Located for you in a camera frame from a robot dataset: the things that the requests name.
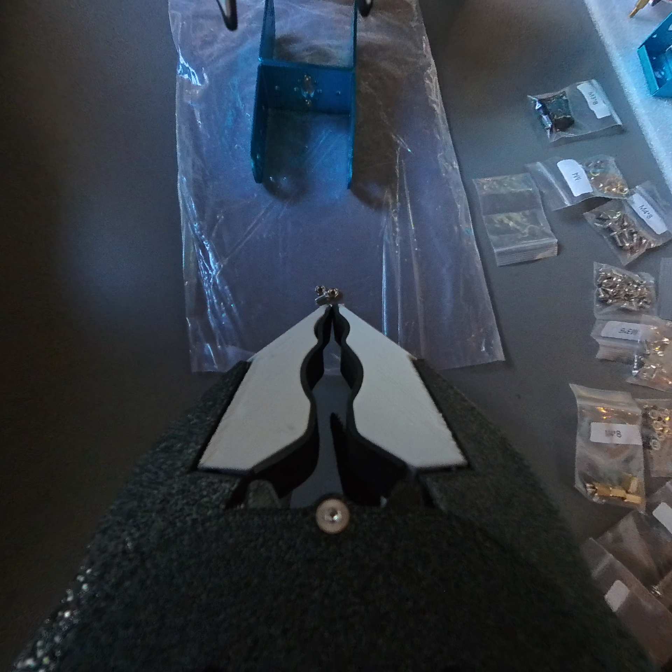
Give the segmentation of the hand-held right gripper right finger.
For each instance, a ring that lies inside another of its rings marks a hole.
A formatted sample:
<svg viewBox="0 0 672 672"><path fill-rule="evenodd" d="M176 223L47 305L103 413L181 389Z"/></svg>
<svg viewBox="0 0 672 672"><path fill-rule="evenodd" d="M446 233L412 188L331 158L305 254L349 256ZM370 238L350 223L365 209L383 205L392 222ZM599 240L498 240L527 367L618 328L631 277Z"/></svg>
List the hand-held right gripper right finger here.
<svg viewBox="0 0 672 672"><path fill-rule="evenodd" d="M334 336L349 389L343 485L365 500L388 499L418 475L468 467L415 357L344 307L334 308Z"/></svg>

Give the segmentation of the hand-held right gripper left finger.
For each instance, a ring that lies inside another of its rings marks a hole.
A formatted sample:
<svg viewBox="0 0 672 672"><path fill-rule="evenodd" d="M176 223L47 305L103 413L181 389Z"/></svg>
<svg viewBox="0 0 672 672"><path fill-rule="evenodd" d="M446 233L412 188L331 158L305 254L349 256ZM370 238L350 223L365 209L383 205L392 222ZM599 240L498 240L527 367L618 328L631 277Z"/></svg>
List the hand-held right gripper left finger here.
<svg viewBox="0 0 672 672"><path fill-rule="evenodd" d="M318 308L248 361L198 460L200 472L267 481L279 498L312 475L320 444L313 389L324 374L332 310Z"/></svg>

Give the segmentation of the grey desk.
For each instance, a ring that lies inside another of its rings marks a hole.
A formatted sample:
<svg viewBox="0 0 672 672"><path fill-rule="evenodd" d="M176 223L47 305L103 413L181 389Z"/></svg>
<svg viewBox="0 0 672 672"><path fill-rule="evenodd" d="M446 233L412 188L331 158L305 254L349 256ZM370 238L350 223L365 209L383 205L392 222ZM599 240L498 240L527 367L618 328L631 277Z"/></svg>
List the grey desk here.
<svg viewBox="0 0 672 672"><path fill-rule="evenodd" d="M468 200L550 146L528 93L595 77L626 132L595 151L666 180L583 1L422 1ZM175 156L177 54L166 3L1 2L1 670L66 596L138 461L220 376L189 369ZM478 242L507 359L442 372L505 432L578 544L626 511L573 484L570 383L629 385L595 358L579 209L560 254L496 266Z"/></svg>

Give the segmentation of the large clear plastic bag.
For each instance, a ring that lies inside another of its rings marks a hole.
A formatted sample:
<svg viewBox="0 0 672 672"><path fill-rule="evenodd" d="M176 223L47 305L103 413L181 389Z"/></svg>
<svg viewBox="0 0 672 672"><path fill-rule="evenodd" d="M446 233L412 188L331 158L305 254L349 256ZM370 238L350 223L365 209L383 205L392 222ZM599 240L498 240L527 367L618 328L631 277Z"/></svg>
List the large clear plastic bag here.
<svg viewBox="0 0 672 672"><path fill-rule="evenodd" d="M274 1L274 57L345 66L352 1ZM223 372L312 312L315 286L437 369L505 355L418 1L357 19L357 115L270 110L251 169L264 1L169 1L189 359Z"/></svg>

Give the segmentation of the group of small hardware bags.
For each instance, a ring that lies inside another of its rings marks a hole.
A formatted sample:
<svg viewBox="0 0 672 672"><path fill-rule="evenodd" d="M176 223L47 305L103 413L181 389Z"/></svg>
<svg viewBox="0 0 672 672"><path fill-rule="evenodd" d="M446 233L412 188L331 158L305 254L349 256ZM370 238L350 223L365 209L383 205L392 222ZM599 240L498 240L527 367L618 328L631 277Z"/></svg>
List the group of small hardware bags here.
<svg viewBox="0 0 672 672"><path fill-rule="evenodd" d="M671 208L650 183L633 188L610 155L548 159L525 172L474 180L499 266L556 256L547 212L602 200L583 214L620 266L594 262L591 332L596 358L627 365L628 382L662 392L571 384L577 410L575 488L628 513L583 553L604 598L654 662L671 670L671 298L670 259L659 278L627 269L671 243Z"/></svg>

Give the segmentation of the white foam sheet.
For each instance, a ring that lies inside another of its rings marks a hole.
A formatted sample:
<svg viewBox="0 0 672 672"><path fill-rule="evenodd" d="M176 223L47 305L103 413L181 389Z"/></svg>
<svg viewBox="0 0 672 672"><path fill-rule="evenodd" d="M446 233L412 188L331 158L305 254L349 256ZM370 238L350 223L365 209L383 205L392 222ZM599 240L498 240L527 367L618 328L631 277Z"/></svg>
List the white foam sheet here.
<svg viewBox="0 0 672 672"><path fill-rule="evenodd" d="M671 99L653 97L636 54L646 37L671 13L671 2L647 5L633 18L635 1L585 1L609 61L624 89L638 124L671 187Z"/></svg>

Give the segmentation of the small blue metal bracket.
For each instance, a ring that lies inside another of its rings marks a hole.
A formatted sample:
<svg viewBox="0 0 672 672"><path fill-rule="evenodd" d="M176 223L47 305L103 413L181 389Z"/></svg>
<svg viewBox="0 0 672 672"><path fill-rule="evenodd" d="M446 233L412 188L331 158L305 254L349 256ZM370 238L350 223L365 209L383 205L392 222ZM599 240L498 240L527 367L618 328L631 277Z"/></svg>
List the small blue metal bracket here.
<svg viewBox="0 0 672 672"><path fill-rule="evenodd" d="M671 98L671 14L647 36L637 55L651 96Z"/></svg>

